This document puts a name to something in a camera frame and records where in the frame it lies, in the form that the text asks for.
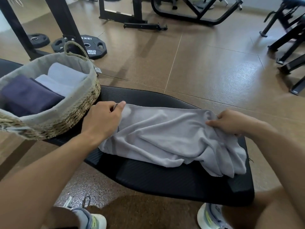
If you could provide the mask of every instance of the woven basket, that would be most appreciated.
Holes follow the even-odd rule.
[[[76,125],[93,105],[100,95],[101,86],[97,79],[98,70],[86,57],[67,53],[68,44],[65,44],[65,52],[46,55],[14,70],[0,79],[0,90],[17,75],[23,74],[29,78],[36,78],[41,74],[47,74],[49,67],[55,63],[61,63],[72,69],[88,74],[79,87],[56,106],[39,114],[17,117],[3,110],[5,100],[0,96],[0,130],[13,132],[25,139],[43,140],[63,134]]]

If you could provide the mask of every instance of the brown tile floor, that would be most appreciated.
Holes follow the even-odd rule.
[[[81,34],[90,34],[106,42],[108,54],[95,63],[103,71],[103,85],[150,90],[219,113],[233,108],[277,127],[284,134],[305,146],[305,110],[303,94],[288,93],[279,78],[275,55],[267,55],[267,45],[284,34],[276,23],[268,38],[258,34],[265,27],[265,16],[235,12],[222,24],[205,27],[163,19],[143,2],[143,16],[149,22],[167,24],[168,31],[152,32],[124,29],[121,23],[98,19],[98,3],[84,0],[70,5]],[[105,2],[108,9],[132,13],[131,0]],[[189,12],[180,2],[179,12]],[[225,10],[215,8],[207,15],[220,16]],[[53,16],[47,13],[23,24],[27,32],[47,34],[51,41],[61,37]],[[0,58],[27,63],[28,56],[12,30],[0,33]],[[276,53],[280,56],[290,46],[287,43]],[[42,50],[52,52],[50,46]],[[301,55],[300,47],[289,60]],[[296,82],[304,68],[292,72]],[[54,150],[45,142],[24,144],[14,135],[0,134],[0,164],[9,158],[17,163],[11,175],[34,160]],[[256,190],[279,185],[274,172],[256,145],[247,140],[251,170]],[[25,150],[20,158],[12,151]],[[103,213],[108,228],[198,228],[196,212],[201,203],[150,196],[124,188],[83,163],[57,201],[62,205],[73,196],[72,206],[80,206],[85,196],[91,196],[92,211]]]

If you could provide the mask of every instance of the gym floor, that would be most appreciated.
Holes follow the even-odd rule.
[[[51,42],[61,32],[44,1],[22,0],[24,8],[14,7],[27,33],[43,33]],[[150,3],[143,2],[143,18],[150,23],[167,24],[168,30],[124,29],[123,24],[98,18],[98,3],[69,0],[70,11],[80,34],[99,37],[106,43],[108,54],[95,64],[101,68],[103,85],[150,90],[211,109],[219,113],[226,108],[264,120],[305,146],[304,96],[288,93],[278,74],[274,58],[289,47],[267,54],[267,46],[285,32],[276,23],[267,38],[259,31],[266,26],[265,14],[245,10],[234,12],[214,28],[164,19],[156,15]],[[131,0],[105,2],[107,9],[132,13]],[[191,13],[178,2],[178,12]],[[215,8],[206,15],[217,18],[225,11]],[[29,57],[7,24],[0,24],[0,58],[26,64]],[[41,50],[52,52],[48,45]],[[297,49],[288,61],[300,56]],[[300,67],[289,81],[295,83],[304,75]],[[279,185],[274,172],[256,145],[247,139],[255,189],[267,190]],[[41,141],[23,139],[0,132],[0,179],[15,173],[36,159],[56,149]],[[90,210],[102,213],[107,228],[198,228],[196,213],[202,203],[151,196],[127,189],[89,165],[83,163],[63,190],[57,205],[69,196],[71,206],[81,206],[91,197]]]

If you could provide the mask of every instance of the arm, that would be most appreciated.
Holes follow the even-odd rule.
[[[81,134],[0,182],[0,227],[40,228],[74,171],[116,130],[125,102],[98,102],[84,118]]]
[[[271,125],[232,110],[223,111],[207,125],[227,133],[244,134],[258,146],[279,178],[294,208],[305,222],[305,150]]]

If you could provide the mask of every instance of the folded gray towel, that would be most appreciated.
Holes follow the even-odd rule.
[[[18,117],[38,114],[64,99],[24,75],[16,76],[1,90],[6,99],[5,109]]]
[[[165,167],[199,161],[212,176],[246,173],[237,138],[205,124],[217,116],[203,109],[149,108],[127,104],[117,132],[102,152]]]

